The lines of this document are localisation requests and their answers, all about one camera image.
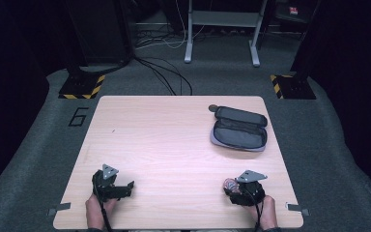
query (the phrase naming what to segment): gray carpet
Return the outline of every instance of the gray carpet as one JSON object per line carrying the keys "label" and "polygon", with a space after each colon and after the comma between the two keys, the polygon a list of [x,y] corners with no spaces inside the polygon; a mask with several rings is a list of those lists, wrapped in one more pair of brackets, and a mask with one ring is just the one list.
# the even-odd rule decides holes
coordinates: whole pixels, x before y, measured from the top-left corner
{"label": "gray carpet", "polygon": [[[186,45],[136,50],[139,57],[169,61],[191,83],[195,96],[260,96],[269,111],[291,181],[302,207],[311,212],[298,231],[371,231],[371,184],[344,144],[336,113],[324,90],[308,79],[317,100],[279,100],[271,74],[287,74],[299,41],[266,36],[261,67],[251,64],[247,37],[206,38],[194,45],[192,63],[184,63]],[[165,62],[156,62],[167,68]],[[186,83],[164,72],[175,92],[188,95]],[[11,163],[0,177],[0,231],[54,231],[49,208],[59,204],[96,105],[106,95],[169,95],[150,69],[136,61],[106,76],[93,100],[61,100],[68,74],[47,77],[46,102]],[[87,117],[68,127],[74,111]]]}

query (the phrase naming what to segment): wooden table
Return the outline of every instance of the wooden table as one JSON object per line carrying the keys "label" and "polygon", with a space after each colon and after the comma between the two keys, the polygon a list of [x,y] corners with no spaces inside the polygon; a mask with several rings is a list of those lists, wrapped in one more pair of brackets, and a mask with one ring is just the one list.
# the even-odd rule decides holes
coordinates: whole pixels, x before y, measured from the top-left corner
{"label": "wooden table", "polygon": [[[214,145],[210,104],[265,115],[265,151]],[[303,224],[301,214],[285,208],[286,202],[298,202],[260,97],[102,97],[62,199],[71,208],[57,213],[55,228],[86,228],[85,201],[92,176],[104,163],[119,169],[116,186],[135,181],[131,197],[123,198],[109,216],[115,229],[253,228],[249,213],[233,205],[222,189],[226,178],[246,169],[268,176],[260,183],[276,201],[279,226]]]}

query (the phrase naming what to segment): yellow and black tape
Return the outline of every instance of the yellow and black tape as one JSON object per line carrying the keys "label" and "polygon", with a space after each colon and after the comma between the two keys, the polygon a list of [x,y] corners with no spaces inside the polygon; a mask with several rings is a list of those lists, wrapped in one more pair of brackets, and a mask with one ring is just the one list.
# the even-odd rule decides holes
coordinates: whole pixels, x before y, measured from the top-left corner
{"label": "yellow and black tape", "polygon": [[279,86],[278,81],[276,79],[277,76],[282,76],[282,77],[292,77],[292,76],[291,75],[274,75],[274,74],[271,75],[273,90],[275,91],[276,96],[279,99],[284,99],[284,96],[282,95],[281,87]]}
{"label": "yellow and black tape", "polygon": [[76,95],[76,94],[59,94],[59,99],[94,99],[98,94],[100,87],[104,81],[105,76],[99,77],[96,86],[94,87],[92,93],[87,95]]}

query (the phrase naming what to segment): black curtain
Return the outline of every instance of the black curtain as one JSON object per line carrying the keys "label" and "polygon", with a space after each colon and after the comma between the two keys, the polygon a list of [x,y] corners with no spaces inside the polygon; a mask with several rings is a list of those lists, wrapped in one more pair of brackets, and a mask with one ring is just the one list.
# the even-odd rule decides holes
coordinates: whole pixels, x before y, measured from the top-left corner
{"label": "black curtain", "polygon": [[44,16],[39,1],[0,0],[0,174],[44,103],[46,77],[64,68]]}
{"label": "black curtain", "polygon": [[323,0],[316,19],[292,69],[326,90],[347,146],[371,179],[371,2]]}

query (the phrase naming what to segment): zippered case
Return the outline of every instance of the zippered case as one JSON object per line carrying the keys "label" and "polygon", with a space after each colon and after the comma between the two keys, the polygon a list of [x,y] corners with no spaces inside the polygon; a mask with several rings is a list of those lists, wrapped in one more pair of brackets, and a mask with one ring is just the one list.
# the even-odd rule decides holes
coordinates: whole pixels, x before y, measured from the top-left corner
{"label": "zippered case", "polygon": [[251,152],[265,150],[268,120],[264,115],[218,106],[214,116],[217,120],[210,135],[213,144]]}

